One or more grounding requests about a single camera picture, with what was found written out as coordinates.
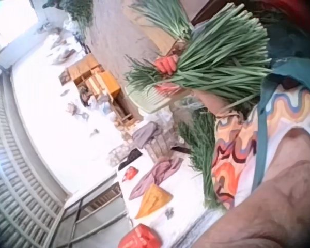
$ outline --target concrete floor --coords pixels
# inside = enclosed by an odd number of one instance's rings
[[[86,44],[95,58],[124,87],[124,73],[129,70],[125,55],[136,59],[154,60],[158,48],[124,14],[124,0],[94,0],[94,21],[86,36]],[[127,106],[134,115],[136,107]]]

